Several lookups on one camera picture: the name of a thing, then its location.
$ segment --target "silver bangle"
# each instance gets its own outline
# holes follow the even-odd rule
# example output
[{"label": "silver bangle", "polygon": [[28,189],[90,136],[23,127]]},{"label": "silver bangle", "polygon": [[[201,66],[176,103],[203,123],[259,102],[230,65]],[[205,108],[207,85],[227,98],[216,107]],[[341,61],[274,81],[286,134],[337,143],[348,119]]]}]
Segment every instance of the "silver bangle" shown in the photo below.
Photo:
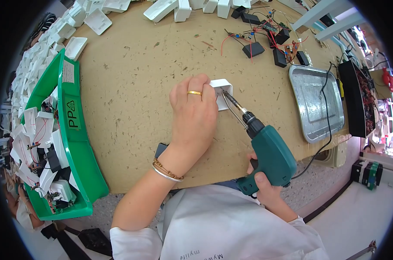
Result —
[{"label": "silver bangle", "polygon": [[173,180],[173,181],[177,181],[177,182],[181,182],[181,181],[182,181],[182,180],[176,180],[176,179],[174,179],[174,178],[172,178],[172,177],[170,177],[170,176],[168,176],[168,175],[162,173],[161,171],[159,171],[158,169],[156,169],[153,165],[152,165],[152,167],[153,167],[153,169],[154,169],[158,174],[162,175],[162,176],[165,177],[166,179]]}]

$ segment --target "workbench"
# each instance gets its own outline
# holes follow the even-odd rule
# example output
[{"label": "workbench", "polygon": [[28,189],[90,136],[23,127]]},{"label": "workbench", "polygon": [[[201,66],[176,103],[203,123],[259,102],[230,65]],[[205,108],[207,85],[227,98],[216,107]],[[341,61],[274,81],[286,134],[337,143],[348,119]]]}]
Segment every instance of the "workbench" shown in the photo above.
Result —
[{"label": "workbench", "polygon": [[[240,104],[264,124],[274,126],[296,160],[315,154],[328,142],[326,138],[310,144],[304,139],[288,76],[291,65],[274,65],[266,36],[256,35],[266,51],[253,57],[253,63],[243,53],[242,45],[231,38],[223,43],[221,56],[221,43],[227,37],[224,29],[242,33],[250,29],[249,24],[231,16],[219,18],[216,12],[204,14],[202,9],[192,11],[183,23],[174,22],[173,12],[154,23],[143,15],[150,4],[131,2],[125,13],[110,13],[112,25],[100,36],[85,24],[74,34],[88,38],[78,59],[82,107],[96,160],[111,193],[128,191],[151,168],[158,143],[170,142],[173,113],[169,91],[185,77],[198,73],[206,73],[212,80],[227,79]],[[269,5],[270,8],[257,8],[250,13],[266,14],[275,8],[274,19],[286,25],[301,17],[277,1]],[[260,20],[266,19],[256,15]],[[300,34],[300,39],[292,31],[285,43],[307,36],[299,50],[310,56],[311,66],[327,70],[330,61],[338,64],[340,47],[332,40],[321,47],[311,30]],[[327,149],[350,138],[345,101],[344,116],[344,128],[333,135]],[[231,112],[219,112],[211,146],[174,188],[244,176],[246,153],[252,150],[250,141]]]}]

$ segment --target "aluminum tray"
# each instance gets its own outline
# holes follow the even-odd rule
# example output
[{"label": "aluminum tray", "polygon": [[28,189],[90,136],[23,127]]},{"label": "aluminum tray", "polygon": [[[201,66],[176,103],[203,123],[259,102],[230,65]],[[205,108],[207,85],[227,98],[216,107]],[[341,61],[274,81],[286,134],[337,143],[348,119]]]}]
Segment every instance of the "aluminum tray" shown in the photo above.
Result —
[{"label": "aluminum tray", "polygon": [[[316,143],[329,136],[325,99],[320,92],[326,70],[307,66],[291,66],[289,78],[298,103],[303,136],[308,143]],[[344,127],[344,110],[334,74],[329,72],[324,89],[328,102],[329,125],[334,134]]]}]

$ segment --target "green soldering gun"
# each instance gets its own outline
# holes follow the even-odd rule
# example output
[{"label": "green soldering gun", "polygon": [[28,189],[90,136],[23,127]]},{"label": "green soldering gun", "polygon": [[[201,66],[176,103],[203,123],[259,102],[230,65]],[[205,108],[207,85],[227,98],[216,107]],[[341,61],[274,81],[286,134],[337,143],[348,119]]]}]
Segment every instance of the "green soldering gun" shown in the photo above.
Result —
[{"label": "green soldering gun", "polygon": [[[254,174],[259,171],[266,174],[273,186],[287,187],[290,185],[290,179],[296,172],[296,160],[276,129],[271,125],[265,127],[253,113],[242,107],[227,91],[223,90],[222,96],[229,110],[245,127],[257,155],[257,160],[250,160],[254,171],[246,177],[237,179],[238,187],[242,193],[251,196],[258,191]],[[243,113],[242,120],[231,109],[227,99]]]}]

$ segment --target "trigger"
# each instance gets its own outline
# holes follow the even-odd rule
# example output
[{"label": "trigger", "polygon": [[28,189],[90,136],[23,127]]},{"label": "trigger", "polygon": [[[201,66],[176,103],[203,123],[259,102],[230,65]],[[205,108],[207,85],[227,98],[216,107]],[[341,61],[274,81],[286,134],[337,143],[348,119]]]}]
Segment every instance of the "trigger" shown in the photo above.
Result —
[{"label": "trigger", "polygon": [[251,159],[250,160],[251,166],[253,167],[254,171],[258,168],[258,160]]}]

